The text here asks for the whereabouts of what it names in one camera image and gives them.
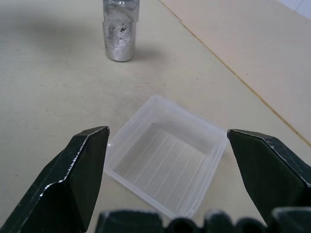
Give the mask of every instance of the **plastic box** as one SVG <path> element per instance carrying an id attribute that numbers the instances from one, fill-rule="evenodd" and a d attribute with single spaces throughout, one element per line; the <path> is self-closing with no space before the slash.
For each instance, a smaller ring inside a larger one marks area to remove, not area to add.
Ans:
<path id="1" fill-rule="evenodd" d="M 104 171 L 168 217 L 192 217 L 226 145 L 225 131 L 153 96 L 108 143 Z"/>

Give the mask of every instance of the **translucent plastic container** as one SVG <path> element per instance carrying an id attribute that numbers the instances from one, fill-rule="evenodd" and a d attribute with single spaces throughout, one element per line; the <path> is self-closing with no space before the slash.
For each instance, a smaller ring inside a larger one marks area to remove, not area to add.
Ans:
<path id="1" fill-rule="evenodd" d="M 226 145 L 225 131 L 153 96 L 108 143 L 104 171 L 168 217 L 192 217 Z"/>

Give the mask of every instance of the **square plastic tray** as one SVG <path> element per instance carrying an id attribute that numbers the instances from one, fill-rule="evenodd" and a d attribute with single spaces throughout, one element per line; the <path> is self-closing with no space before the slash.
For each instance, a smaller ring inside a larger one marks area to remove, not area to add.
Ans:
<path id="1" fill-rule="evenodd" d="M 192 217 L 226 145 L 225 131 L 153 96 L 108 143 L 104 171 L 168 217 Z"/>

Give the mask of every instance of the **black metal jaw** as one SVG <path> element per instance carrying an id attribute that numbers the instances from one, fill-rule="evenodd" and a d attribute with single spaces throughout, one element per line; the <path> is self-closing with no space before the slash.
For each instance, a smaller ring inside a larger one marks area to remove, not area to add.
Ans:
<path id="1" fill-rule="evenodd" d="M 156 213 L 100 214 L 96 233 L 309 233 L 311 168 L 277 138 L 229 130 L 228 138 L 247 192 L 267 227 L 251 218 L 235 225 L 209 212 L 202 228 L 178 218 L 167 228 Z M 108 127 L 75 135 L 41 171 L 0 233 L 81 233 L 88 228 L 101 185 Z"/>

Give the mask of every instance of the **metal cylinder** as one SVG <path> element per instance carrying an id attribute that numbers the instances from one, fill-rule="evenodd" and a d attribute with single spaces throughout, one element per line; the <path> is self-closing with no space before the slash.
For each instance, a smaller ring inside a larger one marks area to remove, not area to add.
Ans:
<path id="1" fill-rule="evenodd" d="M 109 59 L 125 62 L 135 53 L 139 0 L 104 1 L 104 42 Z"/>

